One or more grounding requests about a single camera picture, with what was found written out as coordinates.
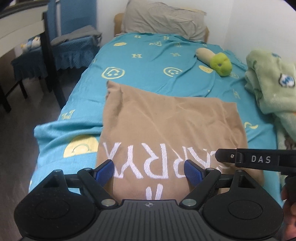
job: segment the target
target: gray folded cloth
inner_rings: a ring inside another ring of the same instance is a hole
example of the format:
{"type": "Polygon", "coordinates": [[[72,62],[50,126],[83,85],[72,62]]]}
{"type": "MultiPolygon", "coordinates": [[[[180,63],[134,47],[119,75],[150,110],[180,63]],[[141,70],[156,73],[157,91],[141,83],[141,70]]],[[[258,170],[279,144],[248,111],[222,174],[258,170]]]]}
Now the gray folded cloth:
{"type": "Polygon", "coordinates": [[[60,43],[63,43],[63,42],[69,41],[69,40],[79,39],[79,38],[86,37],[86,36],[101,37],[101,34],[102,33],[98,32],[91,25],[87,25],[83,28],[73,31],[72,33],[64,34],[60,37],[54,38],[51,41],[51,45],[55,46],[55,45],[58,45],[60,43]]]}

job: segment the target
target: stuffed toy on chair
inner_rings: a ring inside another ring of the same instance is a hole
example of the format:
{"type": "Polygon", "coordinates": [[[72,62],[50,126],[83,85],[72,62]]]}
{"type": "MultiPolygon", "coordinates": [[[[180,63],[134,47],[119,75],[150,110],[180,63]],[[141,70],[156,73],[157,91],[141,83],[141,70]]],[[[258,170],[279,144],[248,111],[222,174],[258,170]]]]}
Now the stuffed toy on chair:
{"type": "Polygon", "coordinates": [[[195,51],[196,57],[201,62],[210,66],[220,76],[228,76],[232,71],[230,59],[224,53],[215,54],[207,48],[198,48],[195,51]]]}

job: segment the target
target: ruffled fabric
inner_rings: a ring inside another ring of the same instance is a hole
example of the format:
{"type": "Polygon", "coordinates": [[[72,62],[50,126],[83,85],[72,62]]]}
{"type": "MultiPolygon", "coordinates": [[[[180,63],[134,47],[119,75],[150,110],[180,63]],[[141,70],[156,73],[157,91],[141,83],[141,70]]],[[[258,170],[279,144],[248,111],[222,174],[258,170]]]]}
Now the ruffled fabric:
{"type": "MultiPolygon", "coordinates": [[[[74,39],[68,42],[52,46],[57,70],[67,68],[88,67],[99,47],[93,36],[74,39]]],[[[46,67],[43,61],[41,48],[36,48],[22,54],[11,62],[16,81],[26,78],[47,77],[46,67]]]]}

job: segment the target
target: wooden headboard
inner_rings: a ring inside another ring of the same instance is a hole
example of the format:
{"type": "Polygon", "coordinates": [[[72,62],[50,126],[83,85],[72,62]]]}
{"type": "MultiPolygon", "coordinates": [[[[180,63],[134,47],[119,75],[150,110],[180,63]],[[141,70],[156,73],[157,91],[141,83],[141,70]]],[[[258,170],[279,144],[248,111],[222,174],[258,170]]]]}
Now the wooden headboard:
{"type": "MultiPolygon", "coordinates": [[[[115,17],[114,17],[114,23],[115,23],[114,36],[121,33],[121,22],[122,22],[123,15],[124,15],[124,13],[119,13],[119,14],[116,14],[115,17]]],[[[204,42],[206,43],[210,32],[209,32],[209,29],[207,27],[206,27],[205,31],[206,32],[205,32],[204,42]]]]}

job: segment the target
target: tan folded clothing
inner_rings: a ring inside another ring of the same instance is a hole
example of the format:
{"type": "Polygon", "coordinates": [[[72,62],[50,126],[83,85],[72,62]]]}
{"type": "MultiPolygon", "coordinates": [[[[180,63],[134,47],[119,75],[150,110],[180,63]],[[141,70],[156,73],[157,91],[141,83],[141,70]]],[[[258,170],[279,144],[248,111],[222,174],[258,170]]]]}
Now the tan folded clothing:
{"type": "MultiPolygon", "coordinates": [[[[189,192],[184,161],[234,173],[215,159],[219,148],[247,148],[235,103],[216,98],[170,97],[107,82],[108,95],[97,165],[115,164],[105,188],[122,199],[182,200],[189,192]]],[[[263,172],[247,170],[261,184],[263,172]]]]}

